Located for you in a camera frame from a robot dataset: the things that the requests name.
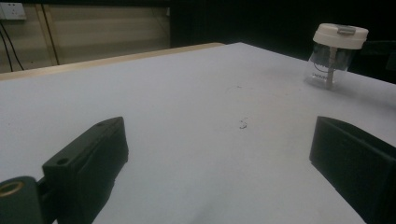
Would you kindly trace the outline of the vertical wooden wall strip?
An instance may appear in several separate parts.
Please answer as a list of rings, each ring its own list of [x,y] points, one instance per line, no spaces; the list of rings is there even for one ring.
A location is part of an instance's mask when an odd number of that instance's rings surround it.
[[[44,36],[52,65],[60,65],[62,60],[59,54],[59,43],[55,24],[50,12],[50,6],[46,4],[35,4],[38,21]]]

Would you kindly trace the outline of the black curtain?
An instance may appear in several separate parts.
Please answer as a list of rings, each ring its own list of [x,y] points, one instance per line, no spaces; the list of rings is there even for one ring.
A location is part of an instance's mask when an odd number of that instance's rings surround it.
[[[349,70],[396,84],[396,0],[171,0],[170,46],[244,42],[306,60],[322,23],[367,29]]]

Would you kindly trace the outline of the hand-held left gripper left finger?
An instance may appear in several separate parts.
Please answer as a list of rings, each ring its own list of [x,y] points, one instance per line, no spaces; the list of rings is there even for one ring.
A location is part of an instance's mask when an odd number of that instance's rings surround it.
[[[93,125],[43,166],[55,191],[59,224],[92,224],[106,205],[116,177],[128,161],[122,117]]]

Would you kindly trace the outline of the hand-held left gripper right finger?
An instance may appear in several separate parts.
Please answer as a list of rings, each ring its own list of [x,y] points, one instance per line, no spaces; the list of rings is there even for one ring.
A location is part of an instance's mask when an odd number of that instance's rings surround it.
[[[396,147],[318,117],[309,160],[366,224],[396,224]]]

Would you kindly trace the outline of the white wall socket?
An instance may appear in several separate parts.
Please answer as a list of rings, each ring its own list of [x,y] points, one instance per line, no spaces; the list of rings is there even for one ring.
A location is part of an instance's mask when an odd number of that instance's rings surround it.
[[[26,14],[22,3],[0,2],[0,20],[24,21]]]

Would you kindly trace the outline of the clear jar with white lid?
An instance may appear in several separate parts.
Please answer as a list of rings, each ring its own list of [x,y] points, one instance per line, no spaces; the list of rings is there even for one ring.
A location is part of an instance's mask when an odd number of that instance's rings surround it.
[[[367,29],[357,26],[320,24],[313,36],[313,48],[304,72],[304,81],[333,90],[345,76],[368,34]]]

